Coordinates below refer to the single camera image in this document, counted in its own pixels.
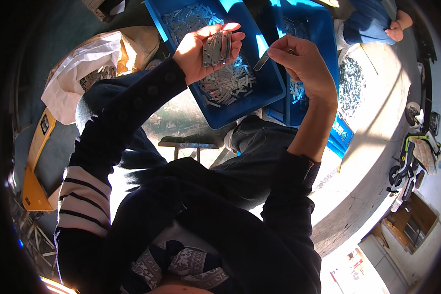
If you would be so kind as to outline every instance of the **scooter seat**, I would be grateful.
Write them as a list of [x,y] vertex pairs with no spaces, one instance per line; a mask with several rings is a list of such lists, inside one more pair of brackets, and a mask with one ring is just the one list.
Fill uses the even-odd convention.
[[437,174],[435,157],[428,142],[422,139],[410,138],[409,142],[415,144],[413,156],[421,163],[428,175]]

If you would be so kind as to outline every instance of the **black sweater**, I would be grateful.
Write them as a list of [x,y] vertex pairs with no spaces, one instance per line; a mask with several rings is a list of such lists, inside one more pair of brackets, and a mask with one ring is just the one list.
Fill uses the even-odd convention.
[[321,259],[310,240],[314,203],[307,197],[319,164],[305,156],[284,151],[263,222],[177,176],[183,168],[172,164],[129,194],[110,224],[108,174],[134,132],[186,89],[184,78],[176,62],[166,60],[89,120],[76,140],[54,236],[62,282],[82,294],[119,293],[131,262],[176,219],[218,250],[243,293],[320,293]]

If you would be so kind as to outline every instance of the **blue jeans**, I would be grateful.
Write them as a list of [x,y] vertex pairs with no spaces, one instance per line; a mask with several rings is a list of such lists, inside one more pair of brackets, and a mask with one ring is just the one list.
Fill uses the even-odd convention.
[[380,0],[350,0],[355,7],[343,24],[343,38],[347,44],[381,42],[395,44],[386,32],[391,19]]
[[[106,103],[147,72],[101,80],[88,89],[76,109],[76,126],[80,133],[91,115],[98,115]],[[196,182],[196,179],[212,179],[214,184],[209,185],[208,189],[238,207],[252,209],[265,202],[270,193],[271,173],[296,132],[294,128],[263,121],[257,116],[248,116],[235,128],[232,135],[232,145],[241,152],[240,156],[209,170],[191,158],[178,159],[177,163],[186,170],[194,168],[193,176],[187,176],[188,180],[193,179],[194,183],[202,185],[205,181]],[[112,201],[113,194],[123,194],[124,197],[157,174],[167,174],[163,170],[172,168],[172,163],[167,163],[140,127],[129,148],[123,153],[120,163],[114,167],[114,174],[108,177],[113,187]]]

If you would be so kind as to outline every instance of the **paper bag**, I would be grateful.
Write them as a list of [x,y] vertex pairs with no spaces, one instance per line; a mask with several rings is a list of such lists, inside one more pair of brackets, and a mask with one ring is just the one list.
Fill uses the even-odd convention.
[[97,34],[64,57],[49,73],[41,100],[64,125],[75,122],[84,90],[80,80],[100,67],[115,66],[117,75],[140,71],[159,49],[155,27],[133,26]]

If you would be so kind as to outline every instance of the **blue crate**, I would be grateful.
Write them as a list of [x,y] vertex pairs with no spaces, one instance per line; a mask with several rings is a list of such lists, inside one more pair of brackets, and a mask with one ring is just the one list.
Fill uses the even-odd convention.
[[[147,10],[170,52],[175,53],[176,45],[168,37],[170,33],[162,21],[162,16],[195,3],[208,6],[212,12],[216,13],[216,17],[223,18],[225,23],[241,24],[242,27],[238,31],[246,34],[242,41],[242,53],[253,70],[253,66],[258,62],[268,45],[247,7],[240,0],[146,0]],[[254,73],[254,76],[257,84],[253,86],[253,92],[250,95],[238,99],[229,106],[223,105],[221,108],[206,105],[197,83],[189,86],[209,126],[214,129],[221,128],[284,97],[286,88],[275,62],[269,60],[261,71]]]
[[[277,38],[285,35],[285,26],[283,17],[286,16],[292,20],[308,20],[307,34],[308,39],[317,45],[327,67],[335,81],[338,92],[339,86],[339,68],[338,53],[336,50],[335,32],[333,22],[329,11],[320,4],[309,0],[270,0],[270,15],[263,15],[261,20],[274,21],[276,25],[276,34],[273,36],[271,25],[265,24],[263,27],[268,30],[267,40],[271,44]],[[283,73],[283,81],[286,85],[286,96],[266,107],[266,114],[286,126],[299,127],[305,117],[306,111],[299,107],[299,103],[292,104],[293,97],[290,94],[290,76]],[[346,150],[350,146],[354,137],[346,121],[342,120],[338,114],[335,118],[333,128],[331,129],[327,147],[330,148],[340,158],[343,158]]]
[[[327,64],[338,91],[338,53],[336,50],[333,22],[328,9],[309,0],[270,0],[270,3],[272,6],[273,19],[276,22],[278,38],[285,35],[284,16],[292,20],[308,20],[308,39],[317,45],[318,51]],[[289,91],[291,84],[289,74],[286,73],[284,79],[287,89],[283,101],[284,108],[283,111],[277,109],[278,103],[276,103],[276,109],[272,109],[276,112],[276,117],[273,117],[277,119],[277,113],[282,113],[282,122],[285,125],[298,127],[304,119],[305,112],[300,109],[299,103],[292,104],[293,98]]]

